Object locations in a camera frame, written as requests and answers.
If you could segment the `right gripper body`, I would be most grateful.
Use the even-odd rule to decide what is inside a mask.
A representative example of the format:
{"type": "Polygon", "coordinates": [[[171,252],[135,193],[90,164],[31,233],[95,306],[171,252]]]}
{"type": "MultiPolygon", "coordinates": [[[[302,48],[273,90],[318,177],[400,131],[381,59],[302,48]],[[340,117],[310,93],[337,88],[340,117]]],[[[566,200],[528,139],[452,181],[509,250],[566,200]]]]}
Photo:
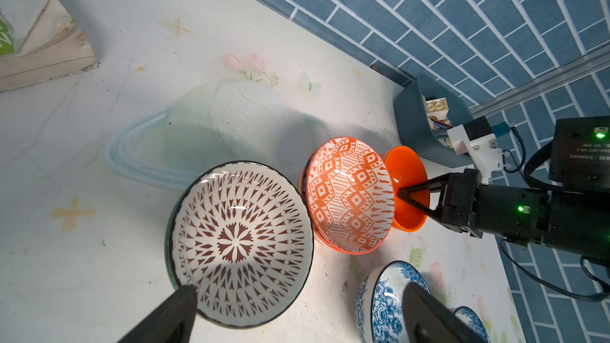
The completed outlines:
{"type": "Polygon", "coordinates": [[[514,243],[542,243],[551,226],[551,194],[543,190],[484,185],[467,169],[440,177],[440,223],[481,238],[483,233],[514,243]]]}

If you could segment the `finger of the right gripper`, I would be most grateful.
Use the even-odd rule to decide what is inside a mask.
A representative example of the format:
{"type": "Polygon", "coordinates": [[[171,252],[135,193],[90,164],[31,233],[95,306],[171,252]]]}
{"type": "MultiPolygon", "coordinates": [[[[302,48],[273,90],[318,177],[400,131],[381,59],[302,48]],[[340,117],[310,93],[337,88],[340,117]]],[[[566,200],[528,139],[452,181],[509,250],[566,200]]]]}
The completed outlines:
{"type": "Polygon", "coordinates": [[[431,209],[429,206],[424,206],[422,203],[417,200],[408,197],[405,202],[410,206],[414,207],[417,211],[425,214],[427,217],[435,220],[438,224],[443,224],[443,208],[444,203],[443,200],[438,200],[438,203],[434,209],[431,209]]]}
{"type": "Polygon", "coordinates": [[[430,210],[430,199],[434,194],[438,195],[437,205],[443,205],[449,181],[450,174],[437,176],[420,184],[402,187],[398,190],[398,197],[417,210],[430,210]]]}

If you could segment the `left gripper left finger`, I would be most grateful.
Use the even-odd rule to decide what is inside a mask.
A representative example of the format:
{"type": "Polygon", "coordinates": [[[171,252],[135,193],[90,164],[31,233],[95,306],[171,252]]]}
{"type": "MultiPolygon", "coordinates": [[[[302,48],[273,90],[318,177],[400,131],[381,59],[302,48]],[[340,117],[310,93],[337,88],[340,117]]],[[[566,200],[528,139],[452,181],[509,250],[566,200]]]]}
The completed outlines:
{"type": "Polygon", "coordinates": [[[196,316],[195,287],[183,285],[119,342],[189,342],[196,316]]]}

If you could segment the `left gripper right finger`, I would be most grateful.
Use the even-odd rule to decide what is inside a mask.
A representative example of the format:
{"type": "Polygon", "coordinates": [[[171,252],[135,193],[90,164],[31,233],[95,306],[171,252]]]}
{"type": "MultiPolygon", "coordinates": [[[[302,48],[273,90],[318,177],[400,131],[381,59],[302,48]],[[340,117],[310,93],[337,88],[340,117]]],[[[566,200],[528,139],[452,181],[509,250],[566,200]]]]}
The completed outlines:
{"type": "Polygon", "coordinates": [[[423,287],[411,282],[403,293],[409,342],[476,342],[477,335],[423,287]]]}

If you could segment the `plain orange bowl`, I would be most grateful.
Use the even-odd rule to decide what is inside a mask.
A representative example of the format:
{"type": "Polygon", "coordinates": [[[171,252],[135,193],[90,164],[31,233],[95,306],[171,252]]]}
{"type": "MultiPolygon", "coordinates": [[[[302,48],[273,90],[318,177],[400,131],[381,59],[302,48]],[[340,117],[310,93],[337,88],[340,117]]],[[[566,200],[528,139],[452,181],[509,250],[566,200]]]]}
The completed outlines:
{"type": "Polygon", "coordinates": [[[395,193],[395,211],[392,225],[404,232],[421,229],[427,216],[401,200],[398,192],[403,187],[411,187],[428,180],[424,163],[415,151],[406,146],[397,146],[381,156],[389,171],[395,193]]]}

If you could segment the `red geometric pattern bowl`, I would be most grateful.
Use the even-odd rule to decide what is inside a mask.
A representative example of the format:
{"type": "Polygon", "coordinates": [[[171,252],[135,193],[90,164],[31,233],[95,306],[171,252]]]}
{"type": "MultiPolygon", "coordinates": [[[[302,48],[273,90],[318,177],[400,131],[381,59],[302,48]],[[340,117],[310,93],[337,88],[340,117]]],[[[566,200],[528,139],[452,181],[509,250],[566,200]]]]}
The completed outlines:
{"type": "Polygon", "coordinates": [[[381,157],[352,137],[324,142],[302,169],[297,188],[315,236],[331,249],[364,255],[387,238],[395,211],[381,157]]]}

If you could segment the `dark red lattice bowl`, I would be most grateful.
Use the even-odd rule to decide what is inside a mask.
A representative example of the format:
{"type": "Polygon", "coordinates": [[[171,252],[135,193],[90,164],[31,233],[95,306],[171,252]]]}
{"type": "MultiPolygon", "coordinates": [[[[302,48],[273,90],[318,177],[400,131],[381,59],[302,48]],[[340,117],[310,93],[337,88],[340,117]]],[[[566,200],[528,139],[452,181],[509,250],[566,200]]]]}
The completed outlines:
{"type": "Polygon", "coordinates": [[[174,287],[192,285],[203,319],[233,330],[263,326],[297,300],[314,258],[306,206],[286,176],[234,161],[202,174],[168,221],[174,287]]]}

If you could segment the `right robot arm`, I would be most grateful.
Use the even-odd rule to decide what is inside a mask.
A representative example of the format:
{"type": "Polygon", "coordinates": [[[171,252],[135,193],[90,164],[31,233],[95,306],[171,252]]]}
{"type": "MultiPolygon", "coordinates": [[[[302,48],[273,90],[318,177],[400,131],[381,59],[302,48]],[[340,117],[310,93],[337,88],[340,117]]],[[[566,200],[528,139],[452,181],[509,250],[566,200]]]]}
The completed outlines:
{"type": "Polygon", "coordinates": [[[401,200],[439,224],[480,238],[546,245],[609,265],[609,118],[564,118],[524,166],[527,187],[483,184],[467,169],[402,187],[401,200]]]}

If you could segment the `blue floral bowl right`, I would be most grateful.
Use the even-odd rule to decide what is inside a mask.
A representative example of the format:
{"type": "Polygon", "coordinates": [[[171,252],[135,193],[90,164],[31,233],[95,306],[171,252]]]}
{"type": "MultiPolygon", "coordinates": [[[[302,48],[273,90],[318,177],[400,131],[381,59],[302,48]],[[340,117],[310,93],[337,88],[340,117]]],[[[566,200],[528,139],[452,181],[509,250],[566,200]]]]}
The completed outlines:
{"type": "Polygon", "coordinates": [[[468,306],[460,306],[454,311],[454,316],[470,327],[484,342],[489,342],[489,335],[477,313],[468,306]]]}

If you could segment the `blue floral bowl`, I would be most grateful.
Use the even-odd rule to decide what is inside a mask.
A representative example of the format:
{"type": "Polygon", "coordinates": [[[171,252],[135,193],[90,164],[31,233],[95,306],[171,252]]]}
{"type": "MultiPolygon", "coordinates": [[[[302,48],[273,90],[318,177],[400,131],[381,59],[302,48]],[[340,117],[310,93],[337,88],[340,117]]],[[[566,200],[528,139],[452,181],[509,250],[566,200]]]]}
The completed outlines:
{"type": "Polygon", "coordinates": [[[477,313],[468,306],[460,306],[454,311],[454,316],[470,327],[484,342],[489,342],[489,335],[477,313]]]}
{"type": "Polygon", "coordinates": [[[395,260],[375,268],[357,294],[355,322],[362,342],[408,342],[403,316],[403,293],[410,283],[429,288],[410,263],[395,260]]]}

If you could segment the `blue floral bowl left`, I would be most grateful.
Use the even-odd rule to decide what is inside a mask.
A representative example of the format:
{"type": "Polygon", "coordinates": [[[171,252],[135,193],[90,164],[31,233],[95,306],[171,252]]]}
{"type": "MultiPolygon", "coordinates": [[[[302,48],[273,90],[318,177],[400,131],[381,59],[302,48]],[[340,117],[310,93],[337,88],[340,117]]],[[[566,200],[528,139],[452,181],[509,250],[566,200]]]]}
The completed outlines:
{"type": "Polygon", "coordinates": [[[375,268],[357,294],[355,322],[362,342],[408,342],[403,316],[403,293],[410,283],[429,288],[410,263],[395,260],[375,268]]]}

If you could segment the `art supplies in bin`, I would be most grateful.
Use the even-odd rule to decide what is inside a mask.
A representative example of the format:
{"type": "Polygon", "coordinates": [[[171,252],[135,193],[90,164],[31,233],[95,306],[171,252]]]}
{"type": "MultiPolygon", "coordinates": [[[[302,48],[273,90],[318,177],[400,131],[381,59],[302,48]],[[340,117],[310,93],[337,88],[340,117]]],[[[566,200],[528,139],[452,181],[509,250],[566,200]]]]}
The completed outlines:
{"type": "Polygon", "coordinates": [[[424,98],[424,109],[427,121],[435,138],[444,146],[452,149],[453,145],[447,131],[452,129],[448,119],[449,106],[445,97],[435,99],[424,98]]]}

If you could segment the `teal plastic bin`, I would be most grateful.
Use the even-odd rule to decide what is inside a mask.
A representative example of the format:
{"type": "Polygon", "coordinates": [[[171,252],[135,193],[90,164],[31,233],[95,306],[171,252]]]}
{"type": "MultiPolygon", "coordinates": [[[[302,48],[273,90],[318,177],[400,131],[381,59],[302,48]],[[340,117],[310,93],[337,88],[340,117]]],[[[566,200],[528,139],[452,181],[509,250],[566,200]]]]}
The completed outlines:
{"type": "Polygon", "coordinates": [[[393,100],[401,144],[414,150],[419,157],[448,168],[471,165],[473,162],[468,155],[457,155],[433,135],[424,102],[436,98],[447,100],[448,116],[452,124],[461,125],[473,121],[468,106],[449,86],[420,73],[393,100]]]}

